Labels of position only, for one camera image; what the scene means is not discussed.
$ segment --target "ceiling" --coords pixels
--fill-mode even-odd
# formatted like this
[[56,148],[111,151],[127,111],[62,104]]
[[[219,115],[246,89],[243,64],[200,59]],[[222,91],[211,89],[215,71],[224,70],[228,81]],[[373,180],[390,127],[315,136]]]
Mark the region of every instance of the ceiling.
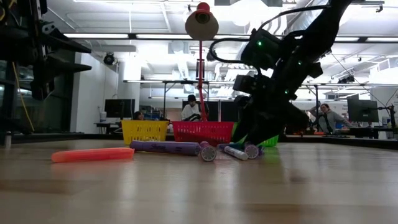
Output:
[[[256,2],[259,0],[241,0],[242,2]],[[213,1],[206,1],[211,6]],[[255,22],[264,21],[280,11],[317,1],[295,0],[297,4],[284,4],[283,7],[249,7],[244,4],[240,8],[232,6],[213,6],[211,10],[219,20],[219,34],[247,34]],[[133,33],[185,33],[184,18],[187,17],[187,4],[195,10],[196,1],[129,1],[128,4],[104,3],[103,0],[49,0],[49,12],[44,16],[47,21],[54,21],[64,33],[71,32],[133,32]],[[376,13],[378,6],[355,6],[345,15],[345,22],[340,27],[340,35],[398,35],[398,1],[386,1],[384,10]],[[275,21],[267,30],[274,34],[282,34],[287,25],[300,25],[307,18],[301,16],[283,17]],[[198,42],[185,41],[189,47],[198,46]],[[175,54],[169,54],[170,41],[159,40],[91,40],[81,41],[95,50],[98,57],[112,50],[113,47],[124,49],[115,52],[119,60],[128,57],[129,49],[135,47],[142,59],[142,74],[144,76],[170,75],[178,70]],[[208,47],[211,42],[204,42]],[[217,47],[217,52],[226,58],[235,58],[241,50],[239,43],[225,43]],[[340,61],[330,55],[323,59],[324,75],[320,77],[326,82],[331,77],[339,77],[346,69],[354,69],[357,77],[369,75],[369,67],[385,60],[389,55],[398,55],[397,44],[335,44],[333,54]],[[189,51],[185,59],[190,70],[196,68],[197,54]],[[206,70],[214,71],[217,62],[206,63]]]

